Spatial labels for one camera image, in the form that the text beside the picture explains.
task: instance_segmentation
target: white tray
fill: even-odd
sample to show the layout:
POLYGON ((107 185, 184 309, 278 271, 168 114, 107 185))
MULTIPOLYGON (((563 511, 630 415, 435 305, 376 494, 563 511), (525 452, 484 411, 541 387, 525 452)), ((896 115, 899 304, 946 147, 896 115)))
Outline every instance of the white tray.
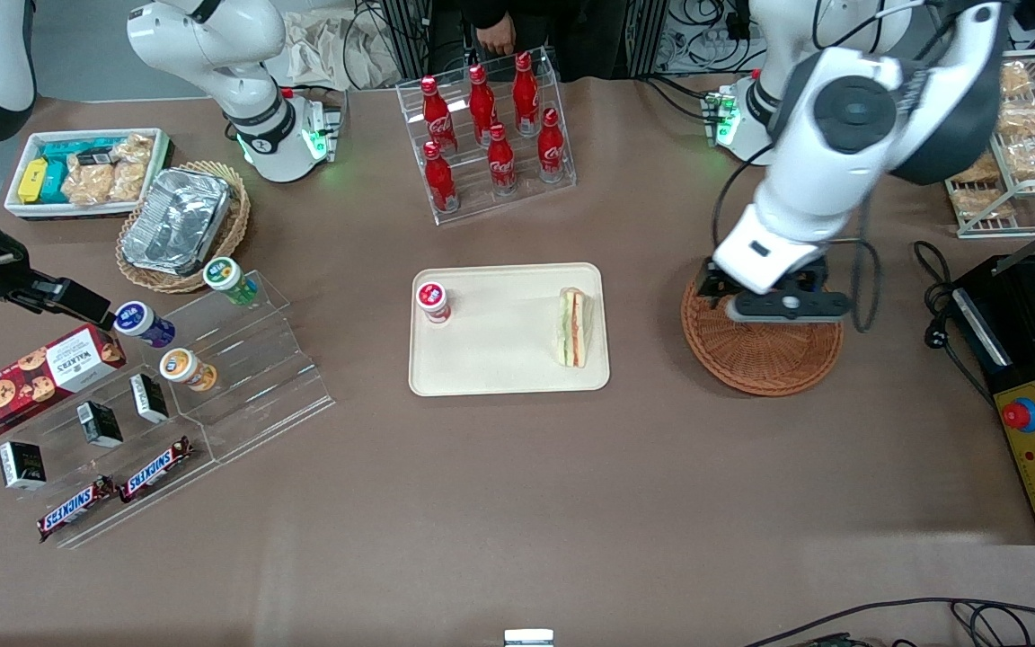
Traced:
POLYGON ((151 160, 146 165, 146 177, 143 180, 143 189, 139 195, 146 195, 154 176, 161 171, 161 166, 166 165, 166 154, 170 147, 170 137, 157 127, 123 127, 119 130, 61 130, 57 133, 36 133, 26 139, 26 145, 22 150, 22 156, 18 158, 18 166, 13 179, 10 180, 10 187, 3 198, 3 207, 24 220, 75 220, 75 218, 89 217, 111 217, 130 213, 139 201, 129 202, 102 202, 98 205, 28 205, 18 199, 18 184, 22 183, 22 176, 26 171, 26 165, 37 157, 37 152, 45 144, 52 142, 71 142, 71 140, 95 140, 98 137, 126 137, 131 133, 152 137, 154 147, 151 150, 151 160))
POLYGON ((423 269, 411 292, 410 388, 419 396, 589 391, 610 381, 601 273, 587 262, 423 269), (445 287, 451 315, 431 323, 413 295, 422 283, 445 287), (593 299, 586 367, 554 358, 562 288, 593 299))

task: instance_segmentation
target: person's hand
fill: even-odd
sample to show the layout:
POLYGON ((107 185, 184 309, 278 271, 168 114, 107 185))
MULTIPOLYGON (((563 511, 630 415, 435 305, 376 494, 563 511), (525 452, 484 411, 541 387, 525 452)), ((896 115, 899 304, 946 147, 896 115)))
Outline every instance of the person's hand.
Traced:
POLYGON ((508 57, 509 54, 513 54, 516 38, 514 22, 509 20, 509 13, 501 17, 501 21, 492 28, 477 30, 477 41, 481 43, 481 48, 498 57, 501 55, 508 57))

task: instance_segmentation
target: wicker basket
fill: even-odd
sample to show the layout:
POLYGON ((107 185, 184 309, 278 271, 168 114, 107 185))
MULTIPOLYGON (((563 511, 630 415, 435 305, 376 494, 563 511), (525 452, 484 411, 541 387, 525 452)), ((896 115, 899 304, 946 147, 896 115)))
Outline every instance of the wicker basket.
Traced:
MULTIPOLYGON (((210 245, 213 251, 210 258, 230 256, 238 246, 238 242, 246 237, 246 224, 249 222, 249 196, 246 196, 246 187, 242 184, 242 177, 233 168, 220 163, 209 163, 209 160, 186 163, 177 168, 216 175, 229 181, 230 186, 234 189, 234 198, 231 198, 230 202, 230 212, 221 222, 221 228, 218 229, 218 233, 214 237, 214 244, 210 245)), ((119 259, 119 269, 122 270, 122 275, 130 278, 130 282, 135 283, 136 286, 149 288, 155 292, 165 292, 169 295, 193 292, 204 286, 201 271, 191 275, 173 275, 165 273, 165 271, 135 267, 126 262, 126 259, 122 257, 122 238, 126 236, 126 232, 130 232, 131 226, 139 219, 141 210, 143 210, 143 202, 140 201, 139 206, 136 206, 130 213, 130 217, 126 218, 126 224, 122 226, 122 232, 119 232, 119 244, 115 247, 115 255, 119 259)))
POLYGON ((698 360, 735 389, 783 396, 817 385, 833 371, 845 341, 841 323, 736 323, 728 299, 710 307, 690 282, 681 327, 698 360))

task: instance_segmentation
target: brown table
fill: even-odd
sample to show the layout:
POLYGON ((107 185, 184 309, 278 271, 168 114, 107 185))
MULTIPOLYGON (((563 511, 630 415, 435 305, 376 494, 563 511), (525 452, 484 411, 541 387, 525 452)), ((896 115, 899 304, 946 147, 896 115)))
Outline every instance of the brown table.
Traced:
MULTIPOLYGON (((871 599, 1035 605, 1017 475, 985 403, 921 344, 927 278, 908 247, 929 238, 962 273, 1015 242, 958 242, 943 188, 886 179, 878 324, 847 334, 817 388, 745 396, 698 364, 678 322, 734 160, 643 86, 564 90, 579 187, 441 229, 393 93, 354 97, 339 163, 291 185, 246 168, 206 99, 41 102, 30 130, 159 126, 177 160, 241 169, 255 203, 242 265, 290 297, 337 405, 76 552, 38 546, 0 481, 0 646, 480 646, 542 625, 569 647, 743 644, 871 599), (416 271, 578 261, 603 274, 607 388, 410 392, 416 271)), ((34 266, 115 302, 186 300, 119 274, 119 222, 0 226, 34 266)), ((833 254, 838 284, 848 255, 833 254)), ((0 365, 71 324, 0 303, 0 365)), ((834 627, 952 635, 941 607, 834 627)))

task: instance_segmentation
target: coca-cola bottle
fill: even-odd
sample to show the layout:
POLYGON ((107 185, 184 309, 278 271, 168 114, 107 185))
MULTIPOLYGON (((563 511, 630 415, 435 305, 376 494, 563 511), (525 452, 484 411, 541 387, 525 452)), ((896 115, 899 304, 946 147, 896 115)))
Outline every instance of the coca-cola bottle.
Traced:
POLYGON ((514 110, 516 111, 518 134, 533 137, 537 134, 537 79, 534 79, 534 61, 529 52, 518 54, 518 78, 514 79, 514 110))
POLYGON ((431 128, 431 140, 442 146, 442 152, 457 152, 457 139, 453 134, 453 119, 449 116, 449 106, 439 94, 439 82, 433 77, 422 78, 422 116, 431 128))
POLYGON ((431 185, 434 208, 442 213, 457 210, 457 189, 453 185, 453 172, 449 163, 442 158, 442 146, 437 142, 426 142, 422 146, 425 154, 425 183, 431 185))
POLYGON ((501 123, 490 126, 490 180, 494 181, 494 193, 509 196, 518 188, 518 171, 514 169, 514 150, 506 141, 506 127, 501 123))
POLYGON ((469 65, 469 115, 473 118, 473 137, 477 145, 490 148, 490 126, 497 119, 494 110, 494 90, 485 82, 485 68, 480 64, 469 65))
POLYGON ((566 139, 558 125, 558 111, 545 108, 545 114, 541 116, 541 135, 537 136, 537 159, 541 161, 541 181, 546 184, 557 184, 566 173, 562 159, 564 147, 566 139))

